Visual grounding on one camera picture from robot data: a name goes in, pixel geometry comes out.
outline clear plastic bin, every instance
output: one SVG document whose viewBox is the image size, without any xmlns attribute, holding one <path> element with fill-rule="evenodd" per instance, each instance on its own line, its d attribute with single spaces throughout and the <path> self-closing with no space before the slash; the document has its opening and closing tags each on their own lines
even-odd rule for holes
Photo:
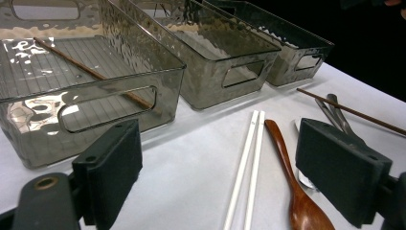
<svg viewBox="0 0 406 230">
<path fill-rule="evenodd" d="M 275 86 L 312 79 L 334 46 L 249 2 L 203 0 L 202 4 L 229 18 L 237 18 L 240 24 L 250 25 L 253 33 L 282 49 L 267 78 Z"/>
<path fill-rule="evenodd" d="M 280 51 L 191 0 L 122 0 L 118 6 L 183 59 L 181 96 L 196 110 L 260 90 Z"/>
<path fill-rule="evenodd" d="M 108 1 L 2 1 L 0 12 L 0 125 L 27 168 L 79 154 L 123 120 L 145 131 L 174 119 L 186 64 Z"/>
</svg>

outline wooden chopstick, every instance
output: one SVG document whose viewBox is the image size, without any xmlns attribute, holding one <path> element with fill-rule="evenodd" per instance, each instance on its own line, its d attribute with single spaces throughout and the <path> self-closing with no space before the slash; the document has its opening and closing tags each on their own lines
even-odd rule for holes
<svg viewBox="0 0 406 230">
<path fill-rule="evenodd" d="M 307 91 L 305 91 L 305 90 L 303 90 L 303 89 L 301 89 L 301 88 L 297 88 L 297 90 L 298 90 L 299 92 L 301 92 L 301 93 L 304 93 L 304 94 L 310 96 L 310 97 L 316 98 L 316 99 L 318 99 L 318 100 L 320 100 L 320 101 L 322 101 L 322 102 L 325 102 L 325 103 L 327 103 L 327 104 L 331 104 L 331 105 L 333 105 L 333 106 L 335 106 L 335 107 L 338 107 L 338 108 L 341 108 L 341 109 L 343 109 L 343 110 L 346 110 L 347 112 L 352 113 L 352 114 L 354 114 L 354 115 L 356 115 L 356 116 L 358 116 L 358 117 L 364 118 L 364 119 L 366 119 L 366 120 L 368 120 L 368 121 L 370 121 L 370 122 L 373 122 L 373 123 L 375 123 L 375 124 L 378 124 L 378 125 L 380 125 L 380 126 L 383 126 L 383 127 L 385 127 L 385 128 L 388 128 L 388 129 L 390 129 L 390 130 L 393 130 L 393 131 L 395 131 L 395 132 L 398 132 L 398 133 L 400 133 L 400 134 L 402 134 L 402 135 L 406 135 L 406 130 L 404 130 L 404 129 L 400 128 L 400 127 L 392 126 L 392 125 L 387 124 L 387 123 L 385 123 L 385 122 L 382 122 L 382 121 L 380 121 L 380 120 L 378 120 L 378 119 L 375 119 L 375 118 L 373 118 L 373 117 L 370 117 L 370 116 L 368 116 L 368 115 L 366 115 L 366 114 L 364 114 L 364 113 L 355 111 L 355 110 L 353 110 L 353 109 L 351 109 L 351 108 L 345 107 L 345 106 L 340 105 L 340 104 L 338 104 L 338 103 L 335 103 L 335 102 L 333 102 L 333 101 L 331 101 L 331 100 L 327 100 L 327 99 L 322 98 L 322 97 L 320 97 L 320 96 L 317 96 L 317 95 L 315 95 L 315 94 L 309 93 L 309 92 L 307 92 Z"/>
<path fill-rule="evenodd" d="M 43 40 L 39 39 L 38 37 L 34 37 L 34 40 L 36 42 L 38 42 L 38 44 L 42 47 L 44 47 L 45 49 L 49 50 L 52 53 L 55 53 L 57 55 L 59 55 L 60 57 L 68 60 L 69 62 L 71 62 L 72 64 L 76 65 L 78 68 L 80 68 L 81 70 L 83 70 L 84 72 L 88 73 L 89 75 L 91 75 L 93 78 L 97 79 L 97 80 L 107 80 L 107 77 L 99 74 L 98 72 L 90 69 L 89 67 L 85 66 L 84 64 L 78 62 L 77 60 L 66 56 L 65 54 L 63 54 L 62 52 L 60 52 L 58 49 L 48 45 L 47 43 L 45 43 Z M 134 95 L 132 93 L 126 93 L 125 94 L 130 100 L 134 101 L 135 103 L 139 104 L 142 108 L 144 109 L 151 109 L 153 107 L 153 104 L 147 102 L 146 100 L 138 97 L 137 95 Z"/>
</svg>

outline dark background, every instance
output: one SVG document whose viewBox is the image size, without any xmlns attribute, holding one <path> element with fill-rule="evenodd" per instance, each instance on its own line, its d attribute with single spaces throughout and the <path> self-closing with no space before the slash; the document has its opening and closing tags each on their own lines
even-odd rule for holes
<svg viewBox="0 0 406 230">
<path fill-rule="evenodd" d="M 340 0 L 248 0 L 335 44 L 326 63 L 406 102 L 406 20 L 400 7 L 365 1 L 343 10 Z"/>
</svg>

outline black foam block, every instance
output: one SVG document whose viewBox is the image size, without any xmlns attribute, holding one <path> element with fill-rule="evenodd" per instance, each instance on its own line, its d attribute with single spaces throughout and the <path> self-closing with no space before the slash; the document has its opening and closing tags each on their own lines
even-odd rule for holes
<svg viewBox="0 0 406 230">
<path fill-rule="evenodd" d="M 111 127 L 72 165 L 90 202 L 83 216 L 85 223 L 109 229 L 143 167 L 138 121 Z"/>
<path fill-rule="evenodd" d="M 336 127 L 302 119 L 296 166 L 356 227 L 372 223 L 377 189 L 392 160 Z"/>
</svg>

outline spoon handle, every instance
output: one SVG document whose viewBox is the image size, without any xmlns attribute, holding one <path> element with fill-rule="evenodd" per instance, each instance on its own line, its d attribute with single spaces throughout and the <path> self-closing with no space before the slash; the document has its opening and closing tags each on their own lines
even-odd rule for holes
<svg viewBox="0 0 406 230">
<path fill-rule="evenodd" d="M 292 171 L 292 167 L 290 165 L 289 154 L 287 153 L 286 144 L 284 143 L 282 133 L 278 127 L 278 125 L 272 120 L 265 120 L 266 129 L 268 129 L 269 133 L 271 134 L 272 140 L 275 145 L 278 147 L 280 157 L 283 162 L 283 168 L 286 172 L 288 177 L 288 182 L 293 190 L 296 190 L 299 184 L 296 181 L 295 174 Z"/>
</svg>

